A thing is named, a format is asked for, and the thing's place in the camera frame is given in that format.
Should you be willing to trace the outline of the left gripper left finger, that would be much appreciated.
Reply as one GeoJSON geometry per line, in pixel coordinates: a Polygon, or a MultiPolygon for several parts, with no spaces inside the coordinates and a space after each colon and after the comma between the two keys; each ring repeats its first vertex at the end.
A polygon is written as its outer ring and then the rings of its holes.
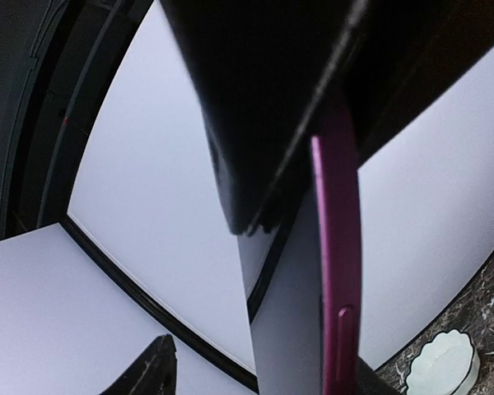
{"type": "Polygon", "coordinates": [[[156,337],[101,395],[175,395],[177,358],[170,334],[156,337]]]}

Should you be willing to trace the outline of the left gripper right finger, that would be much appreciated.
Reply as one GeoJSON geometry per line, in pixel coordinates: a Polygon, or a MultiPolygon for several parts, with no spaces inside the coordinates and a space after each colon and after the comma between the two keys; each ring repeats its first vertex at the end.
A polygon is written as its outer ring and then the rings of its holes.
{"type": "Polygon", "coordinates": [[[366,19],[363,1],[164,1],[231,233],[255,229],[366,19]]]}

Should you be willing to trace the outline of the left black frame post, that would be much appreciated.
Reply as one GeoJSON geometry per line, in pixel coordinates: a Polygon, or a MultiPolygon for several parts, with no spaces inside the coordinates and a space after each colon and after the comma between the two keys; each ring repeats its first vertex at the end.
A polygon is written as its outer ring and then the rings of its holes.
{"type": "Polygon", "coordinates": [[[179,338],[187,347],[222,373],[228,375],[252,393],[259,393],[259,383],[255,374],[249,372],[225,355],[225,353],[203,340],[202,337],[167,311],[159,302],[155,301],[129,275],[120,269],[69,216],[65,216],[60,221],[60,225],[102,272],[154,320],[167,329],[169,333],[179,338]]]}

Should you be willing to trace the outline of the white scalloped bowl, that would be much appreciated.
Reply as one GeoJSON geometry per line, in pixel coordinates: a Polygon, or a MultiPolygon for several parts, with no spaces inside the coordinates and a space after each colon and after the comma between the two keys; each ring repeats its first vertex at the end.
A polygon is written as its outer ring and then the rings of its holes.
{"type": "Polygon", "coordinates": [[[412,361],[407,395],[469,394],[481,361],[471,337],[457,329],[438,333],[412,361]]]}

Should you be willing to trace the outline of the purple phone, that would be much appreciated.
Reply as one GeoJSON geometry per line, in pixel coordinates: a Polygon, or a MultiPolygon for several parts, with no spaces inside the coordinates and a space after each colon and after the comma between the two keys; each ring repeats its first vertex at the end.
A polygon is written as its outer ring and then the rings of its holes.
{"type": "Polygon", "coordinates": [[[361,213],[352,116],[341,91],[310,139],[322,281],[322,392],[356,391],[361,319],[361,213]]]}

